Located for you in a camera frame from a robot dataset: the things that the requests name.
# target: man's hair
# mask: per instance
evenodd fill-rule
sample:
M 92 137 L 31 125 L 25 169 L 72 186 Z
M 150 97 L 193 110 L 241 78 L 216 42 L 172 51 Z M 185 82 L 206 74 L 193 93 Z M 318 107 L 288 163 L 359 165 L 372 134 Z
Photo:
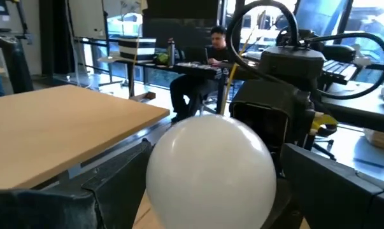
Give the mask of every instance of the man's hair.
M 211 31 L 210 31 L 210 35 L 213 35 L 214 33 L 218 33 L 218 34 L 221 34 L 221 35 L 225 35 L 225 29 L 224 27 L 222 26 L 214 26 Z

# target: laptop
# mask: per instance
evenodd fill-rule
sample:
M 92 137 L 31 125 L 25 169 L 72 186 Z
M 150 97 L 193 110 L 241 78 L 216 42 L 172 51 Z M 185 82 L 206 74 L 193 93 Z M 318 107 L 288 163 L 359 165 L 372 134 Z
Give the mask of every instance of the laptop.
M 198 62 L 200 64 L 208 63 L 208 54 L 206 48 L 185 47 L 185 62 Z

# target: yellow stick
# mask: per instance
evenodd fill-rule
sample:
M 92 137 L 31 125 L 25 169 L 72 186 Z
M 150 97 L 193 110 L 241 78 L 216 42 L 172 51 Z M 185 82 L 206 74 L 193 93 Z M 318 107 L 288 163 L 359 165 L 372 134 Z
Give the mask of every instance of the yellow stick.
M 251 35 L 253 34 L 253 31 L 254 31 L 254 28 L 251 30 L 251 33 L 250 33 L 248 39 L 245 41 L 245 44 L 243 45 L 243 48 L 241 49 L 240 53 L 238 54 L 240 57 L 244 53 L 245 47 L 247 46 L 248 40 L 250 40 Z M 237 64 L 233 65 L 233 67 L 231 69 L 231 73 L 229 75 L 229 80 L 228 80 L 228 83 L 227 83 L 227 89 L 225 90 L 225 94 L 223 95 L 222 110 L 221 110 L 221 113 L 220 113 L 221 115 L 224 115 L 225 103 L 227 102 L 227 97 L 228 97 L 228 94 L 229 94 L 229 91 L 230 91 L 230 85 L 231 85 L 232 79 L 234 77 L 234 74 L 236 73 L 237 66 L 238 66 Z

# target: keyboard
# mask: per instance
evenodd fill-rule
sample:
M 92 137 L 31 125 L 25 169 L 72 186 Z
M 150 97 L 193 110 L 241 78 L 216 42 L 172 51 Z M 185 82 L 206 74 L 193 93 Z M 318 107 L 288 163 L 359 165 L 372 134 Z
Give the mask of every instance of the keyboard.
M 355 64 L 342 63 L 335 60 L 328 60 L 324 63 L 324 76 L 330 77 L 329 81 L 346 85 L 358 72 Z

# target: balloon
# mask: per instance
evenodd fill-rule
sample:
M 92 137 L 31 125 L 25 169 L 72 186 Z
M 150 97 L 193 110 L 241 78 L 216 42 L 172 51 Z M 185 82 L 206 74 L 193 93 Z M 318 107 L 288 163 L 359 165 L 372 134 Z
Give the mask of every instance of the balloon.
M 169 129 L 146 172 L 146 192 L 166 229 L 258 229 L 275 191 L 262 140 L 240 121 L 217 115 Z

